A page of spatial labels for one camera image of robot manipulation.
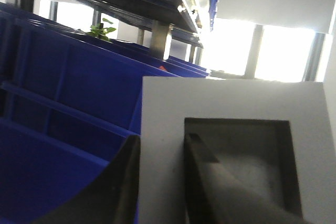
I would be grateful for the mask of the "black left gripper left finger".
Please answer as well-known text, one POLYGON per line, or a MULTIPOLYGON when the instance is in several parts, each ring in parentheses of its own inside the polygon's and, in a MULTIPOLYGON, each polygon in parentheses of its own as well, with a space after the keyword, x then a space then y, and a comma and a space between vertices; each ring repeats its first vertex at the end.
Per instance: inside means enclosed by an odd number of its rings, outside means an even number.
POLYGON ((80 193, 34 223, 134 223, 141 139, 128 136, 114 159, 80 193))

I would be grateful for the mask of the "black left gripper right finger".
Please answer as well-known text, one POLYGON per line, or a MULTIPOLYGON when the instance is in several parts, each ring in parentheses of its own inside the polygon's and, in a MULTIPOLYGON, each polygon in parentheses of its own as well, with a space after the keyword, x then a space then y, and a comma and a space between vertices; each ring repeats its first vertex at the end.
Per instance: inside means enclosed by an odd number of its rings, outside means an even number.
POLYGON ((183 149, 190 223, 306 223, 248 190, 197 134, 185 135, 183 149))

